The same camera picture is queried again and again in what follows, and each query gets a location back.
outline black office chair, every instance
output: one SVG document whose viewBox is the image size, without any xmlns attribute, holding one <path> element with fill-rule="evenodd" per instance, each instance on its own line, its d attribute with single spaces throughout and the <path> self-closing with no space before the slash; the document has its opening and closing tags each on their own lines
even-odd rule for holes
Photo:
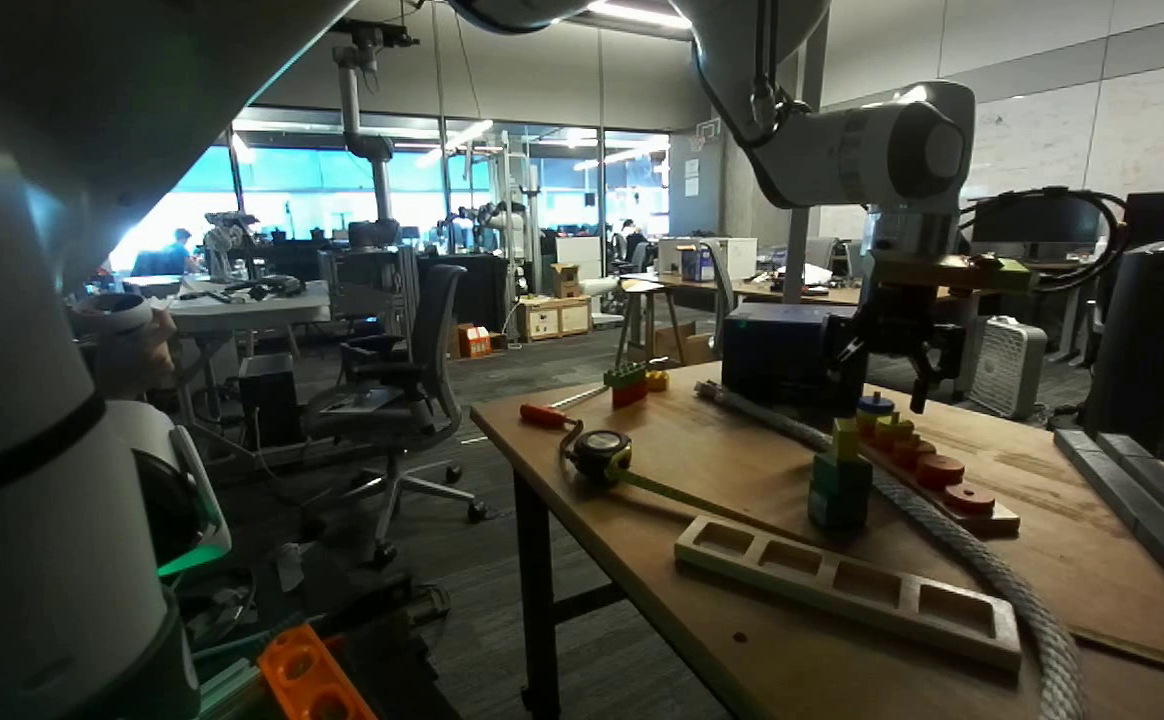
<svg viewBox="0 0 1164 720">
<path fill-rule="evenodd" d="M 1129 433 L 1164 457 L 1164 238 L 1123 253 L 1084 427 Z"/>
<path fill-rule="evenodd" d="M 430 494 L 448 494 L 467 505 L 467 522 L 484 521 L 478 490 L 451 488 L 461 470 L 446 466 L 446 478 L 421 475 L 425 466 L 404 466 L 404 457 L 446 445 L 461 427 L 461 403 L 448 382 L 448 336 L 451 336 L 451 300 L 465 267 L 436 264 L 425 271 L 421 309 L 404 358 L 379 358 L 362 368 L 348 382 L 309 399 L 304 433 L 312 441 L 348 441 L 383 457 L 379 488 L 389 490 L 383 514 L 376 522 L 371 564 L 393 560 L 389 526 L 401 513 L 401 488 Z"/>
</svg>

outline wooden board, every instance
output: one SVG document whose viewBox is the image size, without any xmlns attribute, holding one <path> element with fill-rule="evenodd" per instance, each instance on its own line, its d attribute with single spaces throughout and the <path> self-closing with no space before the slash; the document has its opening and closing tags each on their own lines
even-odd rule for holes
<svg viewBox="0 0 1164 720">
<path fill-rule="evenodd" d="M 917 642 L 1022 669 L 1015 607 L 999 594 L 859 564 L 817 542 L 697 514 L 674 542 L 676 564 L 773 590 Z"/>
</svg>

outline wooden table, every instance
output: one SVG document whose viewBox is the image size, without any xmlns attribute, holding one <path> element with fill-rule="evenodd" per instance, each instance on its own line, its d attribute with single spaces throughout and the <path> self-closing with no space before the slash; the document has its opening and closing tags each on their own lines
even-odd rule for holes
<svg viewBox="0 0 1164 720">
<path fill-rule="evenodd" d="M 814 451 L 697 399 L 697 381 L 718 374 L 718 364 L 682 368 L 668 392 L 641 406 L 614 412 L 598 397 L 571 415 L 589 427 L 630 433 L 638 470 L 817 541 L 808 526 Z M 575 488 L 561 470 L 561 433 L 522 424 L 518 406 L 522 399 L 495 399 L 478 403 L 473 415 L 518 470 L 528 704 L 538 716 L 561 713 L 553 626 L 614 594 L 630 594 L 738 716 L 1037 716 L 1037 660 L 1026 660 L 1022 675 L 988 675 L 849 618 L 682 572 L 674 541 L 692 506 L 641 488 L 607 494 Z M 917 427 L 966 458 L 970 478 L 1022 513 L 1022 541 L 992 541 L 992 546 L 1081 637 L 1092 716 L 1164 716 L 1164 569 L 1061 458 L 1053 435 L 948 403 L 929 403 Z M 614 586 L 553 594 L 548 514 L 583 542 Z M 869 533 L 842 551 L 979 586 L 886 499 L 871 499 Z"/>
<path fill-rule="evenodd" d="M 656 278 L 668 290 L 718 290 L 718 284 L 690 284 L 690 278 Z M 784 290 L 761 289 L 761 284 L 734 284 L 738 300 L 757 300 L 757 305 L 784 305 Z M 842 305 L 857 309 L 859 289 L 804 289 L 802 305 Z"/>
</svg>

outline green object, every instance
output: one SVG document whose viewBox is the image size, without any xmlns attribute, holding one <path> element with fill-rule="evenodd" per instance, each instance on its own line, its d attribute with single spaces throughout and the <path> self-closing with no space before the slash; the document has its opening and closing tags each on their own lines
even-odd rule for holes
<svg viewBox="0 0 1164 720">
<path fill-rule="evenodd" d="M 193 572 L 193 569 L 203 569 L 203 564 L 218 564 L 222 556 L 228 556 L 228 546 L 218 546 L 218 542 L 197 542 L 193 551 L 168 560 L 157 569 L 157 575 L 182 575 L 182 572 Z"/>
<path fill-rule="evenodd" d="M 814 465 L 814 526 L 829 541 L 849 541 L 866 533 L 871 490 L 871 466 L 859 458 L 835 458 L 829 451 Z"/>
</svg>

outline orange object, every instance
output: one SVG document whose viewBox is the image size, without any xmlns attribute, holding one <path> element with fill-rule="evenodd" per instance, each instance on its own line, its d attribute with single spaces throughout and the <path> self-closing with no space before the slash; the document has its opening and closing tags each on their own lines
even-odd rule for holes
<svg viewBox="0 0 1164 720">
<path fill-rule="evenodd" d="M 986 494 L 986 490 L 975 490 L 975 488 L 970 488 L 970 484 L 948 484 L 943 488 L 943 505 L 948 506 L 955 506 L 955 513 L 966 513 L 966 514 L 992 514 L 992 494 Z"/>
<path fill-rule="evenodd" d="M 648 392 L 666 392 L 668 388 L 668 372 L 666 368 L 648 368 L 644 381 L 648 381 Z"/>
<path fill-rule="evenodd" d="M 567 415 L 543 403 L 522 403 L 518 420 L 538 424 L 538 427 L 566 427 Z"/>
<path fill-rule="evenodd" d="M 457 340 L 461 340 L 461 356 L 488 356 L 491 352 L 491 332 L 484 322 L 461 322 Z"/>
<path fill-rule="evenodd" d="M 312 622 L 298 622 L 269 640 L 269 646 L 262 653 L 262 670 L 274 701 L 293 720 L 376 720 L 371 704 L 352 689 Z"/>
<path fill-rule="evenodd" d="M 920 457 L 912 470 L 926 488 L 948 488 L 966 478 L 966 465 L 954 457 Z"/>
</svg>

